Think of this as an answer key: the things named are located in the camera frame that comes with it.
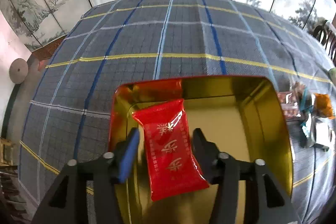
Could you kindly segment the teal clear snack packet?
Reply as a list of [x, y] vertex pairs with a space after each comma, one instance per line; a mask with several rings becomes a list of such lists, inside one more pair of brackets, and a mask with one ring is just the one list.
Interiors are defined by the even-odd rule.
[[307, 86], [302, 82], [295, 82], [294, 91], [298, 98], [298, 107], [301, 113], [301, 128], [305, 136], [304, 146], [306, 148], [313, 147], [316, 143], [315, 124], [316, 124], [316, 110], [315, 99], [316, 96]]

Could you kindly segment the red candy packet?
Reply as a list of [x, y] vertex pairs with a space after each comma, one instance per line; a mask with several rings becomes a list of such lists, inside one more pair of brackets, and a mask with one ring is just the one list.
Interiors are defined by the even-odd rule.
[[152, 201], [209, 187], [192, 153], [183, 99], [137, 110], [132, 117], [144, 134]]

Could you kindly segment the orange snack packet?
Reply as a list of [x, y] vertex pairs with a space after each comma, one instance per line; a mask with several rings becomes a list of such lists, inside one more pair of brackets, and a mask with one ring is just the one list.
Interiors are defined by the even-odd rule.
[[335, 114], [328, 94], [315, 93], [314, 111], [321, 118], [335, 119]]

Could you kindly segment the wooden furniture at left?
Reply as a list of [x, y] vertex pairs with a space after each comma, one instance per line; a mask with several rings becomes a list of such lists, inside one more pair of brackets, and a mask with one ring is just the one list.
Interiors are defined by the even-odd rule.
[[13, 160], [14, 144], [1, 138], [1, 223], [31, 223], [26, 200], [18, 187], [18, 166]]

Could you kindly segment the red gold toffee tin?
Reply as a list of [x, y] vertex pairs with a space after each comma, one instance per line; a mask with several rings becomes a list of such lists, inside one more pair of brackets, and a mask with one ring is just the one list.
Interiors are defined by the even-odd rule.
[[[218, 187], [208, 181], [207, 189], [151, 200], [144, 134], [132, 114], [177, 99], [184, 100], [192, 153], [193, 131], [200, 128], [207, 141], [237, 160], [263, 159], [291, 197], [293, 157], [289, 133], [277, 93], [267, 78], [199, 76], [124, 84], [113, 97], [109, 144], [114, 148], [132, 128], [139, 130], [130, 175], [117, 191], [126, 223], [210, 223]], [[235, 223], [244, 223], [244, 209], [245, 181], [240, 181]]]

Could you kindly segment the grey plaid tablecloth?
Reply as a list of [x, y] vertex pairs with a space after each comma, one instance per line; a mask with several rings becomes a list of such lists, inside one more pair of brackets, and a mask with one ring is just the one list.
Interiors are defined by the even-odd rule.
[[87, 11], [42, 72], [24, 123], [19, 183], [36, 205], [73, 157], [107, 148], [123, 83], [200, 75], [292, 80], [335, 98], [319, 41], [285, 19], [226, 0], [118, 0]]

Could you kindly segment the dark wooden chair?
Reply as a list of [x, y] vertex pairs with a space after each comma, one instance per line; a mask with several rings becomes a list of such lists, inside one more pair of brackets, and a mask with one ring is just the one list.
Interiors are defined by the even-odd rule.
[[335, 64], [336, 61], [335, 26], [333, 26], [329, 21], [323, 20], [315, 27], [313, 37], [316, 38], [321, 43], [327, 55], [330, 57], [331, 61]]

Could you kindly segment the round beige wall disc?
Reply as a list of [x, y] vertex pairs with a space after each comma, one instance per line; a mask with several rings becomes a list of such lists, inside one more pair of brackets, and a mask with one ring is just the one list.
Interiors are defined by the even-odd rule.
[[9, 76], [14, 84], [21, 84], [27, 77], [28, 72], [27, 61], [21, 58], [15, 59], [9, 68]]

